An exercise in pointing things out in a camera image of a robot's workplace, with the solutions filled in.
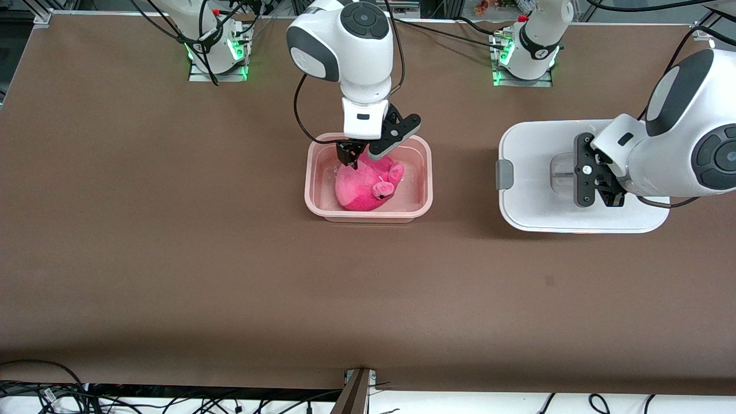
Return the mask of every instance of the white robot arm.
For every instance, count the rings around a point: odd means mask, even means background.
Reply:
[[[206,0],[152,0],[162,11],[169,14],[179,31],[189,39],[202,41],[202,45],[194,44],[192,61],[197,68],[208,73],[221,74],[244,59],[244,50],[241,42],[243,24],[234,19],[220,23],[224,18],[218,18],[209,2]],[[199,16],[202,16],[200,31]]]
[[[559,52],[559,42],[574,13],[572,0],[537,0],[528,20],[511,26],[513,44],[501,58],[501,65],[520,79],[540,78]]]
[[[316,0],[286,30],[286,43],[302,72],[340,83],[344,135],[355,140],[338,146],[343,164],[355,166],[365,146],[369,157],[379,159],[419,129],[418,115],[403,119],[389,103],[393,34],[375,4]],[[346,151],[353,156],[346,159]]]
[[[643,121],[618,116],[590,148],[637,196],[730,192],[736,189],[734,96],[736,52],[696,52],[659,80]]]

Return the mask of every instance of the brown tabletop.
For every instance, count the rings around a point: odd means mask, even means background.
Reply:
[[[685,27],[573,26],[553,88],[494,87],[487,48],[401,27],[393,102],[423,118],[435,198],[376,226],[305,207],[288,23],[218,88],[142,18],[33,33],[0,111],[4,359],[86,382],[338,387],[365,365],[397,389],[734,393],[736,193],[579,236],[511,228],[494,186],[513,124],[638,114]],[[341,130],[340,96],[306,82],[309,130]]]

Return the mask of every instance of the pink plastic bin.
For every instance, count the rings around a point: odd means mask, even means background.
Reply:
[[[342,137],[339,133],[326,133],[317,139]],[[312,142],[307,156],[304,201],[313,213],[331,222],[406,223],[426,213],[432,205],[432,152],[418,136],[409,137],[389,153],[394,161],[404,163],[404,178],[394,197],[373,211],[348,211],[338,203],[335,179],[340,161],[334,145]]]

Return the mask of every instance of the pink stuffed animal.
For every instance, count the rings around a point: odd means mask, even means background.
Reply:
[[[335,194],[346,210],[375,210],[394,195],[403,176],[404,164],[389,157],[373,161],[363,153],[358,158],[358,169],[340,166]]]

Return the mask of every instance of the plush toy ear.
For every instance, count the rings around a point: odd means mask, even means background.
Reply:
[[[395,186],[401,181],[404,176],[404,164],[397,162],[391,166],[389,170],[389,181]]]
[[[376,183],[373,186],[373,195],[378,198],[379,200],[383,200],[386,197],[391,197],[394,195],[394,190],[396,190],[396,186],[394,186],[391,183],[387,183],[386,181],[381,181],[380,183]]]

